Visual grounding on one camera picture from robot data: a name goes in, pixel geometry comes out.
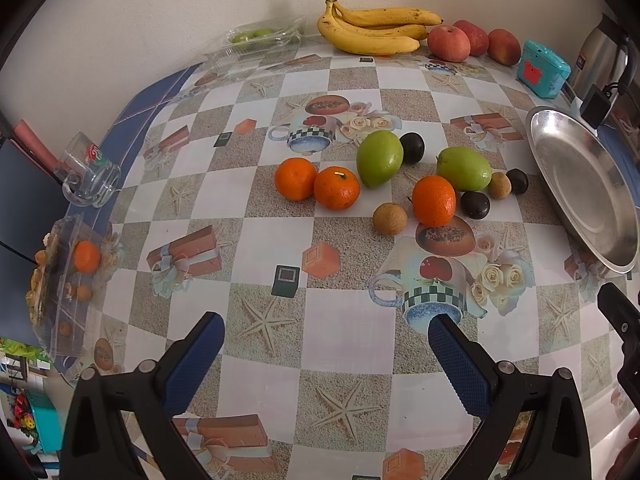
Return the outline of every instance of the teal box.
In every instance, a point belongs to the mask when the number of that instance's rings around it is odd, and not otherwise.
[[[518,67],[518,79],[538,97],[555,98],[570,73],[571,67],[553,50],[535,41],[525,41]]]
[[[58,414],[49,397],[36,392],[27,392],[27,399],[33,411],[33,420],[40,437],[40,445],[44,453],[52,453],[62,449],[62,430]]]

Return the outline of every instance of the screw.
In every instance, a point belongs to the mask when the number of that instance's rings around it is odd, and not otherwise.
[[[138,370],[142,373],[148,374],[156,368],[156,362],[153,359],[145,359],[138,365]]]
[[[500,370],[503,374],[513,374],[515,369],[516,367],[509,361],[500,361],[498,363],[498,370]]]
[[[571,379],[573,376],[571,374],[571,370],[569,370],[569,368],[558,368],[558,375],[560,375],[560,377],[562,377],[563,379]]]
[[[80,374],[80,378],[88,381],[89,379],[92,379],[94,375],[95,370],[93,368],[87,368],[86,370],[82,371],[82,373]]]

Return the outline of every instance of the stainless steel kettle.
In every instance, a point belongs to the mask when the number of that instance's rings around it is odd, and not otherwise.
[[[628,89],[636,72],[636,51],[626,31],[606,14],[596,28],[584,40],[569,76],[568,83],[582,100],[587,97],[592,85],[602,90],[617,82]],[[611,103],[618,97],[612,91]]]

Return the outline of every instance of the banana bunch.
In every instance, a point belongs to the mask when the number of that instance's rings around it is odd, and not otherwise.
[[[349,10],[338,0],[326,0],[318,19],[320,34],[331,44],[364,56],[413,52],[427,37],[425,25],[439,25],[440,16],[425,9]]]

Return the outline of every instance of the white wall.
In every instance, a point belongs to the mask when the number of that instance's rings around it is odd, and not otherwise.
[[[412,6],[537,40],[570,64],[602,0],[341,0]],[[98,141],[139,90],[187,65],[220,32],[288,13],[314,28],[324,0],[47,0],[0,72],[0,108],[59,155],[79,130]]]

